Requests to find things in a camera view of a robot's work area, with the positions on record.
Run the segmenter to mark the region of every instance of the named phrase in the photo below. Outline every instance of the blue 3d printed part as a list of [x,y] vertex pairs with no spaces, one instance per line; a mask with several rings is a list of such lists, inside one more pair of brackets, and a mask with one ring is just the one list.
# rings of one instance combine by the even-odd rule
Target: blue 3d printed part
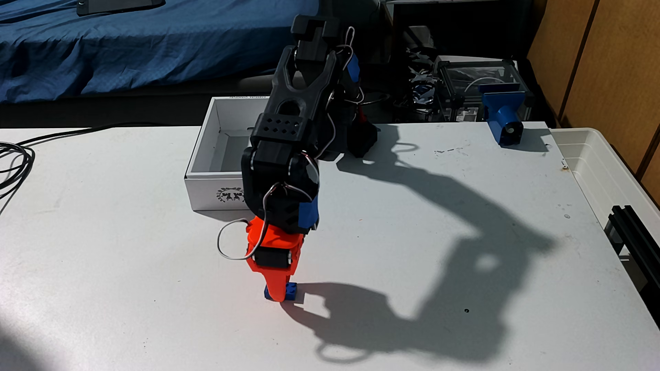
[[502,146],[520,144],[523,123],[517,111],[525,101],[525,93],[517,90],[518,84],[484,84],[479,91],[484,93],[484,119],[488,122],[495,141]]

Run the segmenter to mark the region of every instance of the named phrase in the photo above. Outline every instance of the open box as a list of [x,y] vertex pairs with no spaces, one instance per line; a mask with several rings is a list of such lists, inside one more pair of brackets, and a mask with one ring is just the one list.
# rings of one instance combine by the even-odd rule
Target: open box
[[241,156],[266,103],[267,96],[211,98],[184,178],[194,211],[248,209]]

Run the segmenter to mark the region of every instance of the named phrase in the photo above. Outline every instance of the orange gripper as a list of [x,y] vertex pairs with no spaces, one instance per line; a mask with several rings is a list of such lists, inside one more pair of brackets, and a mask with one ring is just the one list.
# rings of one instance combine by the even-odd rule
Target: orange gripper
[[[259,217],[252,219],[246,227],[247,231],[247,254],[252,252],[261,236],[263,220]],[[286,295],[286,284],[289,277],[296,272],[298,258],[300,257],[300,248],[304,235],[300,233],[289,234],[281,228],[269,225],[266,229],[266,235],[261,246],[268,248],[286,249],[291,251],[291,264],[288,268],[262,267],[257,265],[254,259],[248,259],[247,264],[253,272],[259,272],[266,279],[268,293],[276,302],[283,302]]]

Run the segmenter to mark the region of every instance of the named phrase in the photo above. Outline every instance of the wire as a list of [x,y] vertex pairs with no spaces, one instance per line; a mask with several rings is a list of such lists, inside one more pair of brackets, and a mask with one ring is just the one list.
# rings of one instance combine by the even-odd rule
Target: wire
[[310,199],[310,202],[314,201],[314,199],[312,199],[312,197],[309,195],[309,193],[303,191],[302,189],[300,189],[298,187],[294,187],[293,185],[287,184],[285,182],[284,183],[284,188],[293,189],[294,191],[300,192],[300,193],[304,194],[305,196],[307,196],[307,198]]
[[89,127],[86,129],[80,130],[71,130],[71,131],[62,131],[59,133],[52,133],[47,135],[41,135],[39,137],[27,139],[18,143],[8,143],[0,142],[0,157],[8,156],[11,153],[18,153],[22,157],[22,161],[18,166],[10,165],[8,169],[0,170],[0,173],[11,173],[15,171],[14,174],[9,174],[5,180],[0,182],[0,190],[11,187],[8,191],[0,194],[0,199],[7,197],[12,192],[18,191],[19,187],[23,184],[25,179],[27,179],[32,166],[34,165],[34,150],[29,146],[37,145],[43,143],[44,141],[59,139],[64,137],[70,137],[74,135],[94,133],[95,131],[101,131],[105,129],[110,129],[112,127],[120,126],[135,126],[135,125],[162,125],[159,123],[151,122],[125,122],[125,123],[113,123],[110,125],[103,125],[98,127]]
[[[348,42],[348,33],[352,31],[351,36],[350,36],[350,42]],[[355,39],[355,27],[353,26],[348,26],[346,29],[346,38],[344,39],[344,44],[348,44],[350,46],[353,46],[353,39]]]
[[359,89],[360,89],[360,95],[358,95],[358,96],[361,96],[362,99],[360,99],[360,100],[357,101],[357,102],[354,102],[354,101],[352,101],[352,100],[348,100],[348,99],[344,99],[344,100],[345,100],[346,102],[348,102],[348,103],[354,103],[354,104],[360,104],[360,103],[362,103],[362,102],[364,101],[364,92],[362,91],[362,87],[361,87],[361,86],[359,86]]
[[472,86],[472,84],[474,84],[475,82],[477,82],[477,81],[479,81],[479,80],[483,80],[483,79],[493,79],[493,80],[497,80],[497,81],[499,81],[499,82],[501,82],[501,83],[503,83],[503,84],[506,84],[506,82],[504,82],[503,80],[498,79],[497,77],[490,77],[490,76],[479,77],[477,80],[474,80],[473,82],[471,82],[470,84],[468,84],[468,85],[467,85],[467,88],[465,88],[464,91],[467,92],[467,89],[470,89],[470,86]]
[[5,189],[13,185],[11,189],[0,194],[0,199],[3,199],[10,195],[12,192],[16,191],[28,177],[30,171],[32,171],[32,165],[34,165],[34,150],[29,147],[23,147],[8,142],[0,142],[0,149],[0,153],[10,154],[17,152],[22,157],[22,161],[18,166],[13,166],[14,161],[12,161],[12,163],[9,165],[10,168],[6,170],[0,170],[0,173],[8,173],[7,178],[0,183],[0,189]]
[[370,101],[368,101],[368,102],[363,102],[363,103],[362,103],[362,106],[367,106],[367,105],[369,105],[369,104],[374,104],[374,103],[382,102],[382,101],[384,101],[384,100],[388,100],[389,97],[390,97],[389,94],[387,94],[387,93],[383,93],[383,94],[380,96],[380,98],[378,98],[378,99],[370,100]]
[[319,188],[321,187],[321,176],[319,175],[319,165],[312,162],[312,158],[307,154],[307,152],[302,151],[302,155],[307,158],[307,162],[312,165],[312,168],[314,168],[314,172],[316,173],[316,182],[319,185]]
[[348,57],[348,59],[346,60],[346,63],[344,63],[344,67],[341,69],[342,71],[344,71],[346,69],[346,67],[348,66],[348,64],[350,63],[350,60],[353,59],[353,54],[354,54],[353,47],[348,45],[348,44],[340,44],[337,47],[338,48],[348,48],[350,50],[350,57]]
[[321,155],[325,152],[325,150],[330,147],[330,144],[335,140],[335,135],[337,134],[337,129],[335,128],[335,122],[332,120],[332,117],[330,117],[330,113],[327,114],[328,119],[330,120],[330,124],[332,125],[332,138],[330,138],[330,141],[326,143],[323,149],[319,151],[319,154],[314,157],[314,160],[317,160]]
[[225,228],[227,228],[231,224],[238,223],[238,222],[249,223],[249,221],[247,219],[241,218],[241,219],[232,220],[229,223],[225,224],[222,228],[220,228],[220,232],[218,232],[218,242],[217,242],[218,252],[220,253],[220,255],[222,255],[223,257],[225,257],[226,259],[229,259],[229,260],[248,260],[249,258],[252,257],[252,255],[254,255],[255,252],[257,252],[257,248],[261,247],[261,243],[263,242],[264,237],[266,237],[266,230],[268,229],[266,201],[268,201],[268,197],[270,197],[270,195],[274,192],[275,188],[277,188],[277,186],[279,186],[279,185],[280,185],[279,182],[275,182],[275,184],[273,184],[271,186],[271,188],[268,190],[268,192],[266,192],[266,194],[263,196],[263,226],[261,227],[261,234],[259,235],[259,240],[257,241],[256,245],[254,245],[254,249],[252,249],[252,251],[249,254],[245,255],[245,256],[230,257],[229,255],[226,255],[224,252],[222,252],[222,249],[220,248],[220,236],[222,236],[222,231]]

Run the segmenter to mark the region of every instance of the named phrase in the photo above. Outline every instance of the robotic arm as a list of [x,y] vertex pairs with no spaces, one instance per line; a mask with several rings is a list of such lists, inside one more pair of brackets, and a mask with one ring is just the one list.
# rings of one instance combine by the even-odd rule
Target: robotic arm
[[[238,259],[263,274],[265,296],[276,302],[295,298],[289,278],[304,236],[319,222],[318,160],[347,151],[362,157],[377,139],[376,128],[358,115],[364,93],[351,46],[354,28],[341,32],[336,18],[298,15],[291,33],[298,45],[282,53],[241,160],[245,201],[256,217],[242,220],[248,247]],[[306,88],[294,88],[296,71]]]

